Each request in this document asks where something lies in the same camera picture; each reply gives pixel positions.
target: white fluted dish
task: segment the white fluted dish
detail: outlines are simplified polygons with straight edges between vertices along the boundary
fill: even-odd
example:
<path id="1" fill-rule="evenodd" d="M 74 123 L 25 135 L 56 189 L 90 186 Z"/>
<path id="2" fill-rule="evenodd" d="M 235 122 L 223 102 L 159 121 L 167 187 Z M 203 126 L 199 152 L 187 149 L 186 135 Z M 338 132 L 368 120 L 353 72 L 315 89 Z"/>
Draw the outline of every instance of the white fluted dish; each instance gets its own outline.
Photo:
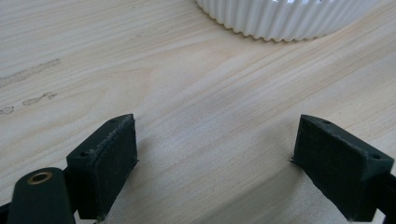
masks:
<path id="1" fill-rule="evenodd" d="M 236 33 L 265 40 L 302 40 L 331 34 L 355 21 L 376 0 L 196 0 Z"/>

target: light wooden surface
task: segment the light wooden surface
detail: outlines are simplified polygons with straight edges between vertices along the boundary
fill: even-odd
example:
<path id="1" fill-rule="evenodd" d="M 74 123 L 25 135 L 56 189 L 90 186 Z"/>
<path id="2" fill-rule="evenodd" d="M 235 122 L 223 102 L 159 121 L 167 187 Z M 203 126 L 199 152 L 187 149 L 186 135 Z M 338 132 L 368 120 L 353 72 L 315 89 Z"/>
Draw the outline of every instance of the light wooden surface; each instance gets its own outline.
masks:
<path id="1" fill-rule="evenodd" d="M 126 113 L 140 162 L 106 223 L 347 223 L 289 159 L 301 114 L 396 158 L 396 1 L 289 44 L 193 0 L 0 1 L 0 203 Z"/>

